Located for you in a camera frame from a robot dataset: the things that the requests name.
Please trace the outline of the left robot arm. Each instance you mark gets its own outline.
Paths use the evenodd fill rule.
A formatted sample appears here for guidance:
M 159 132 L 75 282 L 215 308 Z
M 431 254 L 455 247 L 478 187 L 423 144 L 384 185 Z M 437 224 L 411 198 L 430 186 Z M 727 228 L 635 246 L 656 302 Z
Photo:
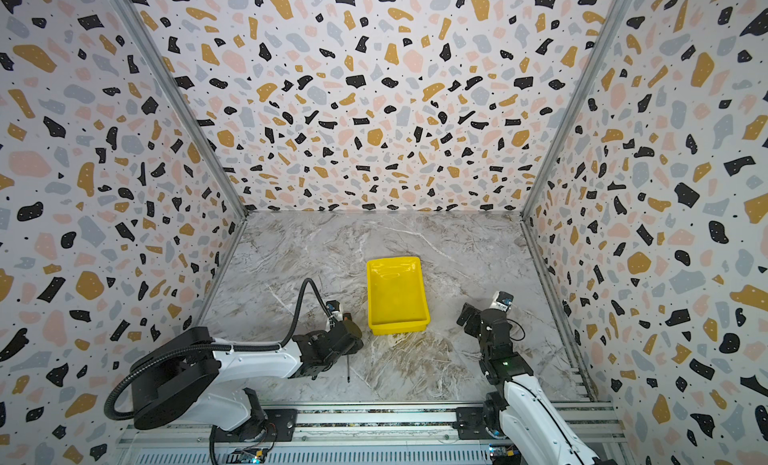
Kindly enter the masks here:
M 177 420 L 210 425 L 219 437 L 260 439 L 276 422 L 262 408 L 248 380 L 316 378 L 340 358 L 363 347 L 350 314 L 329 329 L 294 335 L 283 343 L 236 343 L 193 327 L 134 363 L 109 393 L 104 414 L 153 430 Z

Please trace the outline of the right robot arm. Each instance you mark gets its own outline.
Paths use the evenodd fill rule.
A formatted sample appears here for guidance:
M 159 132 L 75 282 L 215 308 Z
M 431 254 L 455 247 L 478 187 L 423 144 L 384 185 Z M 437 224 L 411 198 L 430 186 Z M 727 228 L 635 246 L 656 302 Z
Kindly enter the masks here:
M 613 464 L 572 430 L 548 399 L 533 369 L 514 350 L 509 305 L 484 310 L 464 304 L 457 324 L 478 341 L 479 366 L 496 387 L 486 395 L 483 423 L 493 437 L 506 437 L 529 464 Z

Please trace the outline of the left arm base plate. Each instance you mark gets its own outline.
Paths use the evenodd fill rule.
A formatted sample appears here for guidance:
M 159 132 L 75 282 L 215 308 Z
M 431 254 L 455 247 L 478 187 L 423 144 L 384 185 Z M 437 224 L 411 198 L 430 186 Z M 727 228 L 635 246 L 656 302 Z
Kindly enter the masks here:
M 233 431 L 217 428 L 210 440 L 213 443 L 290 442 L 297 424 L 295 408 L 268 408 L 260 415 L 249 418 Z

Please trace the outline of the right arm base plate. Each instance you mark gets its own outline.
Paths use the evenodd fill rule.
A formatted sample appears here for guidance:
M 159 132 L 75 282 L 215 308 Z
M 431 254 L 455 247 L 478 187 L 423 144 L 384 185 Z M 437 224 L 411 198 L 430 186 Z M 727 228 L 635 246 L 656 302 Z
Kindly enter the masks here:
M 493 407 L 458 407 L 453 428 L 460 440 L 505 439 L 499 411 Z

